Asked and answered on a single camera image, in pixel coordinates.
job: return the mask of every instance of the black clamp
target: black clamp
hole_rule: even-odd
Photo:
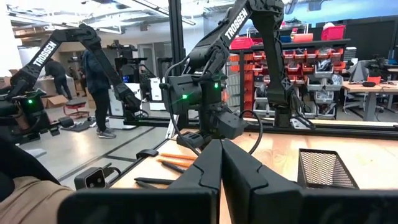
[[[90,167],[77,175],[74,179],[76,190],[91,188],[107,188],[108,184],[105,178],[109,177],[113,172],[121,175],[121,171],[117,167],[111,167],[112,163],[103,167]]]
[[[157,150],[153,149],[143,149],[136,154],[137,159],[147,158],[148,156],[155,157],[159,154]]]

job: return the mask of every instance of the tan sleeve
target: tan sleeve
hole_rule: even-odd
[[[73,193],[68,187],[35,177],[14,179],[15,191],[0,203],[0,223],[56,224],[58,208]]]

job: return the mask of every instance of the wooden table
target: wooden table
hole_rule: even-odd
[[[258,133],[244,133],[233,140],[248,151]],[[253,156],[289,180],[297,180],[299,148],[337,151],[361,189],[398,189],[398,141],[264,134]],[[194,156],[194,153],[169,140],[159,152]],[[180,174],[165,169],[156,157],[149,157],[117,181],[112,188],[138,188],[136,177],[177,179]],[[231,223],[223,190],[220,202],[220,223]]]
[[[368,93],[365,102],[364,121],[376,121],[376,98],[378,93],[385,94],[398,94],[398,85],[379,84],[374,87],[365,87],[362,84],[349,84],[344,82],[343,88],[348,93]]]

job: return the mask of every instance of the chair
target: chair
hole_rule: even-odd
[[[63,113],[74,119],[87,118],[90,115],[89,111],[79,111],[79,108],[84,108],[86,106],[86,101],[83,99],[74,99],[68,101],[65,106],[63,106]],[[76,110],[72,113],[67,113],[67,109]]]

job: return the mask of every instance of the black mesh basket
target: black mesh basket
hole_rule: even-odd
[[[297,183],[307,189],[359,189],[335,151],[300,149]]]

